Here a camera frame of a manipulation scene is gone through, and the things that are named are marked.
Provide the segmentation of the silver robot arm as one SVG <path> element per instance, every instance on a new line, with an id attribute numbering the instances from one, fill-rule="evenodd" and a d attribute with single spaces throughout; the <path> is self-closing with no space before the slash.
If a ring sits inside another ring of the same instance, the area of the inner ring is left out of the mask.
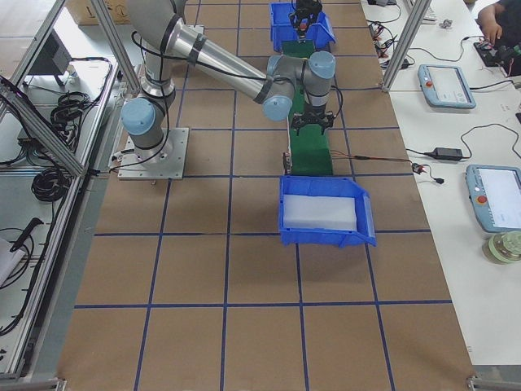
<path id="1" fill-rule="evenodd" d="M 295 130 L 333 126 L 337 115 L 326 109 L 336 65 L 330 52 L 315 51 L 308 58 L 275 55 L 263 73 L 187 25 L 182 1 L 128 1 L 126 7 L 147 53 L 159 61 L 185 60 L 260 104 L 271 121 L 291 119 Z"/>

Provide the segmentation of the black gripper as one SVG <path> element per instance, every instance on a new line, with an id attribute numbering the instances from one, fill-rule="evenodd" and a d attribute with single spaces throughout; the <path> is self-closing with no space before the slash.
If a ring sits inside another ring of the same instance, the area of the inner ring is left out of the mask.
<path id="1" fill-rule="evenodd" d="M 319 14 L 322 12 L 322 2 L 319 0 L 296 0 L 291 1 L 291 12 L 289 20 L 292 25 L 300 25 L 303 22 L 315 24 Z M 298 40 L 305 41 L 305 31 L 298 29 Z"/>
<path id="2" fill-rule="evenodd" d="M 321 128 L 321 135 L 333 126 L 335 114 L 333 112 L 325 112 L 318 115 L 316 112 L 296 113 L 291 120 L 291 128 L 296 137 L 300 135 L 300 129 L 306 125 L 318 125 Z"/>

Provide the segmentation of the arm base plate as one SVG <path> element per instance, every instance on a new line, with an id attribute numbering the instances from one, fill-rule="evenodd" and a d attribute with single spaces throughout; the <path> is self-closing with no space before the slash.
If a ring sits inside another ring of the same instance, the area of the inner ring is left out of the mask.
<path id="1" fill-rule="evenodd" d="M 190 129 L 163 128 L 164 138 L 156 146 L 142 149 L 134 143 L 137 136 L 129 135 L 118 178 L 120 180 L 182 179 Z"/>

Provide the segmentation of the person hand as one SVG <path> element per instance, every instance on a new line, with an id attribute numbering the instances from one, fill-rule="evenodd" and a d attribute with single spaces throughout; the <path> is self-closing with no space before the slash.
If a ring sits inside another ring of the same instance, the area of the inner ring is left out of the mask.
<path id="1" fill-rule="evenodd" d="M 497 17 L 505 10 L 505 7 L 498 2 L 486 6 L 478 13 L 478 25 L 484 35 L 484 39 L 491 45 L 503 35 L 503 28 L 497 22 Z"/>

